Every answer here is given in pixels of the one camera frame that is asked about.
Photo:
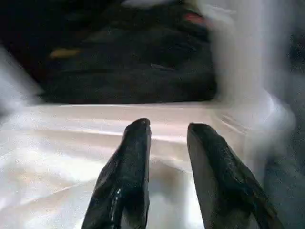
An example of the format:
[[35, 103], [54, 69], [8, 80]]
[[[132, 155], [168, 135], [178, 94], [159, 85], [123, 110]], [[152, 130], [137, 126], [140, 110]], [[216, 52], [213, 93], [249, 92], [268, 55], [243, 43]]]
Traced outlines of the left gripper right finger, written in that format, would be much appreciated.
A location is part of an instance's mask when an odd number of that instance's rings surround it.
[[187, 147], [206, 229], [282, 229], [277, 212], [251, 170], [215, 129], [190, 123]]

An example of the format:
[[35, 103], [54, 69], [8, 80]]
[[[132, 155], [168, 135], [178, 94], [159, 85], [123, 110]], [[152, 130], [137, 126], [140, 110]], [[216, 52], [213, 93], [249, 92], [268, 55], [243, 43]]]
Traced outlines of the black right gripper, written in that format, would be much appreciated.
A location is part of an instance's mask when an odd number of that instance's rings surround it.
[[209, 34], [213, 29], [210, 18], [188, 8], [179, 11], [179, 30], [190, 34]]

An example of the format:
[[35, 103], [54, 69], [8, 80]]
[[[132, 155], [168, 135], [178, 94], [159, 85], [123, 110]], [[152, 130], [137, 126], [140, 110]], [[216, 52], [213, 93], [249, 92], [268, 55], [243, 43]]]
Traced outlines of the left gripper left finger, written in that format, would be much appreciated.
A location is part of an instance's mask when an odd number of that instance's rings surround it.
[[122, 218], [132, 229], [146, 228], [150, 146], [150, 120], [140, 118], [125, 128], [119, 147], [98, 176], [82, 228], [120, 229]]

